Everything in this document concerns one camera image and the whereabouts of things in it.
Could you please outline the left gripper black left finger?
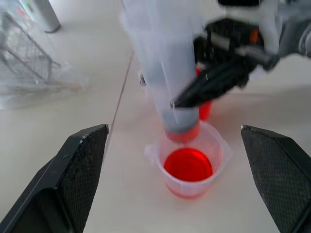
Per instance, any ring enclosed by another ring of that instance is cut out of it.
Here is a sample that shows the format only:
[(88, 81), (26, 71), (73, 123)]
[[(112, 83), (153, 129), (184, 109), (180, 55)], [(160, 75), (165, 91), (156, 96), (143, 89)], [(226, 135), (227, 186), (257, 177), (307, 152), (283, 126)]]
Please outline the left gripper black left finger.
[(0, 222), (0, 233), (83, 233), (108, 134), (102, 124), (69, 136)]

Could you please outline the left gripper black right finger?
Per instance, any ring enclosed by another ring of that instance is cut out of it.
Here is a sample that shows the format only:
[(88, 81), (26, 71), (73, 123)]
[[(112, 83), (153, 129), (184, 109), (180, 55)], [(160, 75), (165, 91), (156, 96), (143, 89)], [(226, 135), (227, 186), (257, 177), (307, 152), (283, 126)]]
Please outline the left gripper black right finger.
[(280, 233), (311, 233), (311, 157), (290, 137), (243, 125), (256, 188)]

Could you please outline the clear plastic graduated cylinder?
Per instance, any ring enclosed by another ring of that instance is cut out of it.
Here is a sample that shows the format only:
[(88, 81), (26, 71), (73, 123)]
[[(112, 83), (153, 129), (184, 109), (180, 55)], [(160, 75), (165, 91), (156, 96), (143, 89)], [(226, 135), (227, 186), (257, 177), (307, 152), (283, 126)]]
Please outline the clear plastic graduated cylinder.
[(203, 19), (197, 0), (123, 0), (122, 20), (165, 135), (187, 142), (199, 133), (198, 108), (172, 101), (196, 78), (194, 34)]

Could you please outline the clear plastic measuring cup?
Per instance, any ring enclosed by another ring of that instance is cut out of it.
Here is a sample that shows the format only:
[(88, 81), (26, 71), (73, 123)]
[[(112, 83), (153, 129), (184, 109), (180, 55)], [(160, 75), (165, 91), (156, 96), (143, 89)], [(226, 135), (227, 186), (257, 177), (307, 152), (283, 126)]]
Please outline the clear plastic measuring cup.
[(193, 140), (174, 142), (163, 137), (146, 146), (144, 155), (174, 195), (195, 199), (221, 174), (233, 151), (214, 127), (202, 122)]

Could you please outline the clear plastic bag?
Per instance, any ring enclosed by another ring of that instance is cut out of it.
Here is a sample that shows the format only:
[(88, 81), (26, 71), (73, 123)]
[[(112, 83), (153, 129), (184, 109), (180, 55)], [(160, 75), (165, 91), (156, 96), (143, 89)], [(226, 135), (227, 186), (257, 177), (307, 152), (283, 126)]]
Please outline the clear plastic bag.
[(88, 77), (67, 63), (42, 65), (40, 71), (17, 62), (0, 63), (0, 95), (79, 91), (88, 84)]

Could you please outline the grey metal post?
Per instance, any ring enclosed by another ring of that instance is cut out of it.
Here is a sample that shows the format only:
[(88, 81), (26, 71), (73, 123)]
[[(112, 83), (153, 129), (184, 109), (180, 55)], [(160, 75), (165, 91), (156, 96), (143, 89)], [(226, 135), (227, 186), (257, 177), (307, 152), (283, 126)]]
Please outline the grey metal post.
[(46, 33), (54, 33), (61, 28), (61, 23), (49, 0), (32, 0), (33, 19)]

